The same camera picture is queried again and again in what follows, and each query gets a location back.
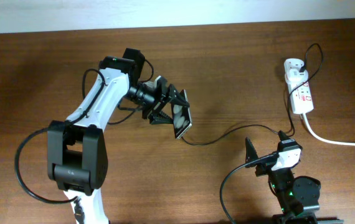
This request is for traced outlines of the black Galaxy flip smartphone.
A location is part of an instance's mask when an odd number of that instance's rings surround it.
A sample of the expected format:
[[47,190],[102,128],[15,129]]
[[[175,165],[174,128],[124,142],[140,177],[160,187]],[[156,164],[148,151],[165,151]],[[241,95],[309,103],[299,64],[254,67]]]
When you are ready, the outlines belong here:
[[[186,90],[179,92],[188,101]],[[192,117],[190,107],[183,107],[171,104],[171,111],[173,116],[174,136],[180,139],[192,126]]]

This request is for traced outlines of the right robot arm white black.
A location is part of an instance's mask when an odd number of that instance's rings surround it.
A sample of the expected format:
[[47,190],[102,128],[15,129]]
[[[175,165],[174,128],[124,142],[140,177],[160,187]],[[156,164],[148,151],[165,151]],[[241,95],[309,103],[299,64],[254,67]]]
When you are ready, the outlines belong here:
[[266,175],[282,214],[274,215],[274,223],[343,223],[338,218],[318,219],[321,182],[309,176],[295,177],[292,169],[299,164],[302,146],[283,132],[278,133],[277,150],[259,157],[249,138],[245,139],[245,167],[254,167],[257,177]]

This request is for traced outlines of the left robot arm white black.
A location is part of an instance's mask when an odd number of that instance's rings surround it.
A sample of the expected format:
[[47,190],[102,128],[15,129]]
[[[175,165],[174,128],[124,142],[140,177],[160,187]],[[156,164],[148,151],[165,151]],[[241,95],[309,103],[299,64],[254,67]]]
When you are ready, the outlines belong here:
[[68,197],[77,223],[109,223],[101,193],[108,171],[104,132],[123,98],[138,105],[150,124],[171,124],[176,139],[192,126],[185,90],[164,77],[140,81],[145,61],[136,49],[126,49],[121,58],[105,57],[80,106],[65,121],[49,125],[48,176]]

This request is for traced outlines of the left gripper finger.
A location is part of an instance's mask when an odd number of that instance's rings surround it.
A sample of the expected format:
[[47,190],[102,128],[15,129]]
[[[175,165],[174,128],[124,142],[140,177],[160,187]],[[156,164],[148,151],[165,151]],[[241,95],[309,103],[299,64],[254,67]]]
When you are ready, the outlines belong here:
[[168,86],[168,95],[169,95],[169,102],[172,105],[178,105],[178,106],[183,106],[183,107],[190,107],[189,102],[183,97],[175,88],[173,84],[170,84]]
[[173,124],[173,119],[163,111],[160,111],[159,113],[152,113],[149,116],[149,123],[150,124]]

